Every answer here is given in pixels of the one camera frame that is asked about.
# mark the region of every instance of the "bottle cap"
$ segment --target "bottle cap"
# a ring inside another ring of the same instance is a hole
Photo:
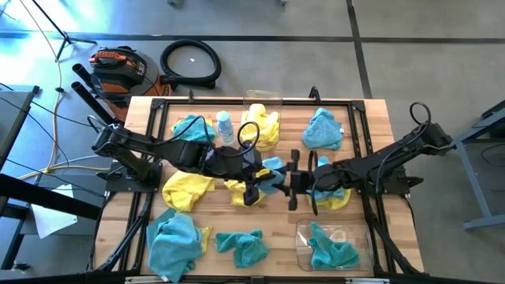
[[[221,110],[220,112],[218,112],[215,117],[219,120],[219,121],[228,121],[230,119],[230,114],[228,114],[227,111],[225,110]]]

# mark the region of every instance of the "black metal stand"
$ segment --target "black metal stand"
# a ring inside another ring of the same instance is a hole
[[[58,51],[58,55],[56,55],[56,58],[59,60],[60,59],[60,56],[62,55],[62,52],[63,52],[63,48],[65,48],[65,45],[68,43],[69,45],[72,44],[73,42],[80,42],[80,43],[94,43],[96,44],[96,41],[95,40],[89,40],[89,39],[77,39],[77,38],[71,38],[69,35],[67,35],[66,32],[62,31],[54,22],[53,20],[51,20],[51,18],[49,17],[49,15],[47,15],[46,11],[44,11],[44,9],[42,9],[42,7],[39,5],[39,3],[37,3],[36,0],[32,0],[33,3],[37,6],[37,8],[39,8],[40,12],[42,12],[44,14],[44,16],[46,16],[46,18],[49,20],[49,22],[53,25],[54,28],[56,28],[56,30],[60,33],[60,35],[62,35],[63,37],[63,42],[62,42],[62,45],[60,46],[60,50]]]

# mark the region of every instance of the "white paper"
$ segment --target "white paper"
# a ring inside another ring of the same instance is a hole
[[[59,189],[72,189],[72,185],[62,185]],[[73,198],[72,190],[53,190],[53,192],[60,193],[64,196]],[[49,236],[50,234],[61,230],[67,226],[77,223],[77,216],[68,213],[47,209],[39,205],[32,205],[33,215],[37,225],[37,232],[41,239]]]

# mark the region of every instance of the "orange shop vacuum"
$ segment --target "orange shop vacuum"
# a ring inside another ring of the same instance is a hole
[[[158,66],[152,58],[130,47],[101,48],[89,58],[89,63],[91,74],[81,64],[72,70],[91,88],[96,99],[105,101],[119,121],[125,121],[133,96],[171,94],[170,85],[159,82]],[[77,82],[72,88],[79,92],[84,87]]]

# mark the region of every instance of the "shop vacuum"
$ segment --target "shop vacuum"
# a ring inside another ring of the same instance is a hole
[[[205,51],[214,62],[215,71],[206,77],[183,77],[172,71],[167,64],[168,56],[179,47],[193,46]],[[130,47],[102,47],[89,58],[92,72],[89,73],[81,64],[75,64],[72,70],[86,83],[95,95],[103,99],[118,122],[125,121],[128,107],[133,96],[171,95],[179,84],[213,88],[221,73],[221,63],[217,54],[201,41],[192,39],[178,40],[169,45],[161,56],[161,66],[166,75],[160,75],[158,66],[148,57]],[[88,90],[79,82],[72,84],[72,89],[88,104]]]

